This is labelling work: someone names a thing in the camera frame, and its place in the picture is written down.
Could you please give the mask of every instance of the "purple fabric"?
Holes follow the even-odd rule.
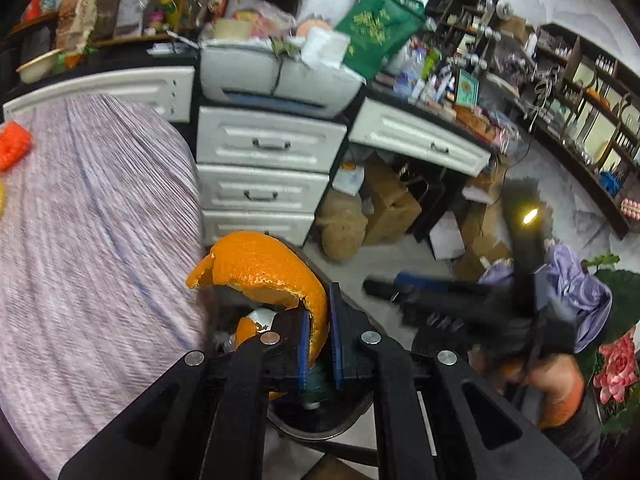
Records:
[[[595,276],[582,272],[580,258],[564,244],[551,244],[546,252],[550,290],[571,311],[577,326],[574,351],[582,351],[598,335],[609,317],[613,295]],[[478,280],[483,285],[508,285],[513,267],[499,262]]]

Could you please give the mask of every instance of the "beige bowl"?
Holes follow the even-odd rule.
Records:
[[[18,67],[15,71],[20,74],[20,79],[25,84],[35,83],[53,70],[58,59],[61,48],[42,54],[30,62]]]

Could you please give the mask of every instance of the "metal screw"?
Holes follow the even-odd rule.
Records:
[[[265,332],[260,336],[260,342],[265,345],[275,345],[280,341],[280,334],[277,332]]]
[[[198,366],[201,362],[204,361],[204,354],[198,350],[194,350],[193,352],[189,352],[184,356],[184,362],[189,366]]]
[[[382,340],[382,337],[378,332],[369,330],[367,332],[363,332],[360,339],[362,339],[362,342],[367,345],[377,345]]]
[[[451,350],[442,350],[438,352],[438,361],[446,366],[451,366],[456,364],[458,360],[458,356],[452,352]]]

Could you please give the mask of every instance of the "gray floor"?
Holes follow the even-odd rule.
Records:
[[[341,289],[370,317],[384,327],[386,332],[397,339],[405,348],[410,348],[415,330],[402,326],[398,311],[384,301],[372,300],[364,295],[362,282],[367,276],[393,279],[401,270],[438,278],[452,276],[445,262],[437,262],[429,246],[418,244],[412,237],[405,237],[391,246],[363,247],[356,257],[346,264],[337,264],[327,259],[322,249],[314,242],[308,242],[305,255],[329,279],[340,283]],[[342,435],[334,439],[343,444],[376,447],[376,432],[373,410],[365,415]],[[320,459],[322,453],[299,446],[268,428],[264,446],[265,480],[298,480]],[[349,463],[371,478],[378,478],[378,470],[373,467]]]

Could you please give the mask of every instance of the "pink flower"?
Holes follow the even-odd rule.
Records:
[[[616,342],[598,348],[605,362],[602,371],[593,378],[593,386],[602,388],[600,402],[603,404],[611,397],[616,402],[625,400],[625,388],[638,380],[634,357],[635,330],[633,327]]]

